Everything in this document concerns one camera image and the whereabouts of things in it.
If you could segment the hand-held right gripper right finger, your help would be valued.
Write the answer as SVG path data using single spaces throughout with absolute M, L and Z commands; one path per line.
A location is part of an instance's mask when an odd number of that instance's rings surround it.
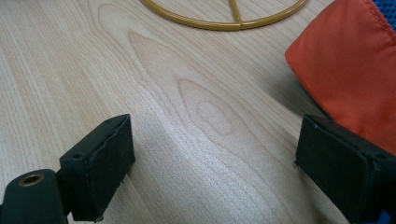
M 306 115 L 295 163 L 352 224 L 396 224 L 396 156 L 336 122 Z

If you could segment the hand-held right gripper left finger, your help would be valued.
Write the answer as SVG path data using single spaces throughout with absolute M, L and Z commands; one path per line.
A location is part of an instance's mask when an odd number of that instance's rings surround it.
M 134 161 L 131 116 L 103 121 L 60 158 L 65 211 L 75 221 L 101 220 Z

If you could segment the blue mesh fabric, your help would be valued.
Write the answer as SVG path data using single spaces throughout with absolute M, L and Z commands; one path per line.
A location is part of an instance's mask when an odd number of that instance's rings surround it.
M 396 0 L 373 0 L 381 13 L 396 32 Z

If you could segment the orange cloth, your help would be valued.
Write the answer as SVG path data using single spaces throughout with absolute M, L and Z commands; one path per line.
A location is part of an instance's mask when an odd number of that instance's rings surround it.
M 396 156 L 396 32 L 373 0 L 334 0 L 286 60 L 331 119 Z

